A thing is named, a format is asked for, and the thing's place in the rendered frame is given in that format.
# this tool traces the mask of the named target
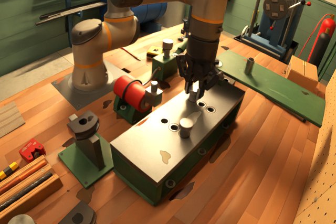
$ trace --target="green board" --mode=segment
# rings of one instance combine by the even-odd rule
[[[78,148],[76,148],[75,143],[67,147],[64,151],[58,153],[59,158],[85,189],[101,179],[114,167],[110,144],[98,133],[96,133],[96,136],[99,137],[105,163],[105,167],[102,170],[98,170],[98,168]]]
[[[246,58],[230,50],[217,58],[223,63],[218,69],[227,76],[259,92],[317,127],[322,126],[326,106],[324,99],[256,63],[250,76],[244,74]]]

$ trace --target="blue barrel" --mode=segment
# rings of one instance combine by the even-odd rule
[[[131,7],[132,12],[138,18],[139,23],[145,23],[151,20],[161,18],[166,10],[167,3],[158,3],[150,5],[140,5],[137,7]],[[107,12],[107,5],[99,7],[100,19],[104,21],[104,14]]]

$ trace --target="pegboard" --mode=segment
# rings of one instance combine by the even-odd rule
[[[325,92],[323,124],[293,224],[336,223],[336,71]]]

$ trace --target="cardboard box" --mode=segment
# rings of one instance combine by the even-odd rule
[[[291,80],[297,85],[314,92],[318,81],[317,68],[308,62],[305,62],[295,56],[290,59],[286,79]]]

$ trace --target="black band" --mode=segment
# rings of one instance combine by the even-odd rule
[[[121,99],[122,99],[123,102],[125,102],[125,94],[126,94],[126,90],[128,89],[128,87],[129,87],[132,83],[134,83],[134,82],[136,82],[136,81],[140,82],[141,85],[142,85],[142,82],[141,82],[140,80],[133,80],[133,81],[131,81],[130,83],[128,83],[127,86],[126,86],[126,88],[124,89],[124,92],[122,92],[122,98],[121,98]]]

